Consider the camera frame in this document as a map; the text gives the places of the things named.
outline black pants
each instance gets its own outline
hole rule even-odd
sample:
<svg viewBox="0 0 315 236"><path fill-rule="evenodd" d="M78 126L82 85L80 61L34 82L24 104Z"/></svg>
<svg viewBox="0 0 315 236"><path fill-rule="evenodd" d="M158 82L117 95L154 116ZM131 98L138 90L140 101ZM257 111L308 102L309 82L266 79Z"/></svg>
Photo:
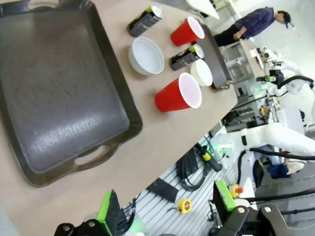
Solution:
<svg viewBox="0 0 315 236"><path fill-rule="evenodd" d="M220 34L217 34L215 36L217 45L221 47L221 46L226 46L226 45L237 42L236 40L234 40L233 35L236 34L238 31L239 29L235 25L232 25L226 31L223 31Z"/></svg>

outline blue shirt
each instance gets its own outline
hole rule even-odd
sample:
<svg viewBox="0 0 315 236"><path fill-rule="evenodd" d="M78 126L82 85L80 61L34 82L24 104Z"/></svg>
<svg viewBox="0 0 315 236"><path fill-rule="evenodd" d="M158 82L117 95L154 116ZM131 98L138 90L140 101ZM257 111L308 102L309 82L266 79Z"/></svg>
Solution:
<svg viewBox="0 0 315 236"><path fill-rule="evenodd" d="M247 29L242 35L243 38L250 38L258 35L275 21L273 8L262 8L253 11L247 16L235 22L235 26L240 30L243 26Z"/></svg>

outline tabletop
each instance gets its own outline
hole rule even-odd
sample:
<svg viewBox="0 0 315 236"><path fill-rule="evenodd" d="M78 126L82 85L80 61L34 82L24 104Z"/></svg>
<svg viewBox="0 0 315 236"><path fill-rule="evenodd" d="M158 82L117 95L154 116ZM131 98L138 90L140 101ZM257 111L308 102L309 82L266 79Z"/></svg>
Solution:
<svg viewBox="0 0 315 236"><path fill-rule="evenodd" d="M23 178L1 123L0 205L22 236L53 235L56 227L64 222L81 224L87 214L99 210L104 194L111 189L117 192L122 206L127 204L237 103L233 86L223 91L203 87L200 108L167 114L159 112L154 104L155 94L182 72L189 71L188 68L172 71L167 62L185 48L175 47L169 36L190 14L159 4L164 18L142 36L150 38L160 47L166 60L165 69L158 75L145 77L129 65L127 52L134 38L128 34L126 26L150 2L94 0L94 3L142 117L143 130L121 145L107 162L69 174L46 187L36 188Z"/></svg>

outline black clamp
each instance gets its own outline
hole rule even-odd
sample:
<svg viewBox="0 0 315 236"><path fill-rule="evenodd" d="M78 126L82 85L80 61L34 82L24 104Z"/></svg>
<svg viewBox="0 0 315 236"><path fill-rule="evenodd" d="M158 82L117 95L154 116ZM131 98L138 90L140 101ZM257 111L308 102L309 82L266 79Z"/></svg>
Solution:
<svg viewBox="0 0 315 236"><path fill-rule="evenodd" d="M104 224L92 219L83 222L78 227L70 223L58 225L54 236L111 236Z"/></svg>
<svg viewBox="0 0 315 236"><path fill-rule="evenodd" d="M290 231L275 205L264 205L258 210L237 206L228 214L216 236L290 236Z"/></svg>

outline machine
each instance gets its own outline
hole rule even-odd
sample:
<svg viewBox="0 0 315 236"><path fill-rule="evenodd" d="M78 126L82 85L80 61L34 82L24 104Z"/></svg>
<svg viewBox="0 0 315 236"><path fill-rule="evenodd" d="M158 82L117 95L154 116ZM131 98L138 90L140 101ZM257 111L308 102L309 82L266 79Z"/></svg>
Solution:
<svg viewBox="0 0 315 236"><path fill-rule="evenodd" d="M282 83L272 85L269 90L271 95L281 93L285 87L289 93L297 94L301 86L308 84L315 94L314 80L304 76L293 76ZM312 108L312 116L315 119L315 103ZM229 157L229 162L236 162L240 154L251 148L259 148L264 145L272 145L298 156L295 159L315 160L315 141L281 125L280 123L269 123L266 125L245 128L241 131L231 133L220 133L211 139L211 145L215 146L217 159Z"/></svg>
<svg viewBox="0 0 315 236"><path fill-rule="evenodd" d="M267 75L266 79L268 79L265 81L267 82L277 81L278 83L281 83L284 80L294 75L300 74L299 66L289 60L286 60L281 53L272 51L271 49L267 47L259 48L258 52L265 63L264 70ZM304 84L303 82L300 82L300 81L295 81L294 83L301 84L302 86Z"/></svg>

